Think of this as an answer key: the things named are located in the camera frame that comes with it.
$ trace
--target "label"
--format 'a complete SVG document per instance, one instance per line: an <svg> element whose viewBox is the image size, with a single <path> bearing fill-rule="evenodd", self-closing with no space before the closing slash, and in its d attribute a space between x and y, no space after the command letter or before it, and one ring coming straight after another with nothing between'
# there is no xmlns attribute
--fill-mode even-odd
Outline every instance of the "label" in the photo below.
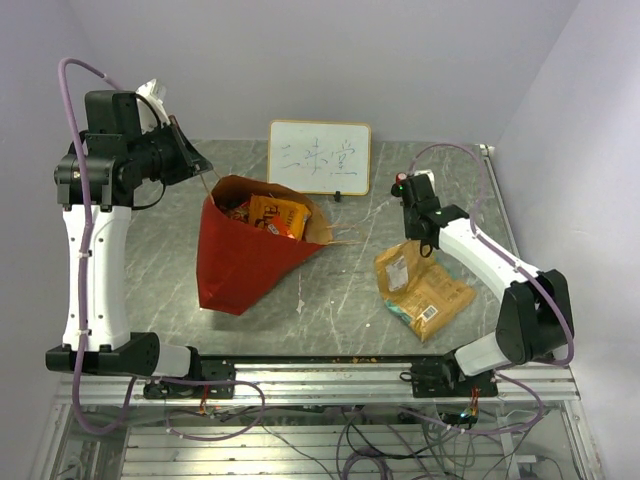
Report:
<svg viewBox="0 0 640 480"><path fill-rule="evenodd" d="M428 322L438 314L438 309L433 305L429 305L424 312L420 314L423 322Z"/></svg>
<svg viewBox="0 0 640 480"><path fill-rule="evenodd" d="M385 270L387 271L387 281L390 292L400 290L409 283L409 270L407 269L407 260L404 258L404 255L395 262L387 265Z"/></svg>

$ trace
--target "red paper bag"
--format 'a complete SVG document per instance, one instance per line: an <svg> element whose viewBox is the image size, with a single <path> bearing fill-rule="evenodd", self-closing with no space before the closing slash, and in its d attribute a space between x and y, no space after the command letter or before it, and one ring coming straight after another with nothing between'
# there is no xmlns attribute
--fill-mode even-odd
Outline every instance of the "red paper bag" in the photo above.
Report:
<svg viewBox="0 0 640 480"><path fill-rule="evenodd" d="M228 218L217 205L252 194L302 203L311 211L303 240L274 235ZM241 315L286 273L332 240L322 210L305 195L275 183L230 175L218 181L202 207L196 276L200 306Z"/></svg>

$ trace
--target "gray marble surface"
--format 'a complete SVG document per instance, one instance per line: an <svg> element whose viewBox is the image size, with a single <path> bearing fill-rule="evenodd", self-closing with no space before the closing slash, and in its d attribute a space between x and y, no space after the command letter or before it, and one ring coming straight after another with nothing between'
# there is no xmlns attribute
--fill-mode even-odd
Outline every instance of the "gray marble surface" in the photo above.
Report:
<svg viewBox="0 0 640 480"><path fill-rule="evenodd" d="M374 258L404 240L402 209L389 190L395 174L405 171L424 146L374 142L368 195L346 197L341 203L331 196L312 196L332 223L356 224L366 240L322 249L239 317L198 305L195 264L205 196L201 180L169 187L159 205L134 214L129 229L126 282L132 330L155 331L161 341L192 345L201 353L282 355L445 353L490 332L497 322L498 300L464 266L441 252L438 261L454 278L473 286L477 296L426 343L387 310L378 293ZM266 179L265 141L204 141L196 147L220 174ZM479 176L464 153L436 149L421 157L418 167L434 171L443 205L471 207ZM206 174L206 181L212 188L215 175ZM487 191L478 224L508 247L496 192L492 187ZM157 185L145 185L136 203L158 194ZM305 302L300 314L299 287Z"/></svg>

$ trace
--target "yellow snack package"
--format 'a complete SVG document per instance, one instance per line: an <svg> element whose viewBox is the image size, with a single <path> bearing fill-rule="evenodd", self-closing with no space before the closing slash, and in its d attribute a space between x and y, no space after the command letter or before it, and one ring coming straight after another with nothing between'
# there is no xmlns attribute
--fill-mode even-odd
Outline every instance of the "yellow snack package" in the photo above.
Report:
<svg viewBox="0 0 640 480"><path fill-rule="evenodd" d="M296 240L302 240L305 224L311 216L311 211L306 205L281 198L251 196L249 225L265 229L277 216L284 222Z"/></svg>

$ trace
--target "white wall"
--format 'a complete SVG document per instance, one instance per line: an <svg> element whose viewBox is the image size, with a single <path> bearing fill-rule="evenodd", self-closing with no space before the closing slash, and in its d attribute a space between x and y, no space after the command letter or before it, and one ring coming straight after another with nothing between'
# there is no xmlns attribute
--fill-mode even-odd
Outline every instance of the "white wall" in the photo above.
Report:
<svg viewBox="0 0 640 480"><path fill-rule="evenodd" d="M101 65L197 138L274 118L494 144L577 0L72 0Z"/></svg>
<svg viewBox="0 0 640 480"><path fill-rule="evenodd" d="M569 280L575 376L609 478L637 478L640 2L582 0L497 146L523 256Z"/></svg>
<svg viewBox="0 0 640 480"><path fill-rule="evenodd" d="M92 61L73 20L66 2L52 0L6 0L0 14L3 478L27 478L59 379L44 365L44 352L62 339L68 296L53 169L68 148L69 133L56 67L68 55ZM78 69L71 74L78 100L100 85Z"/></svg>

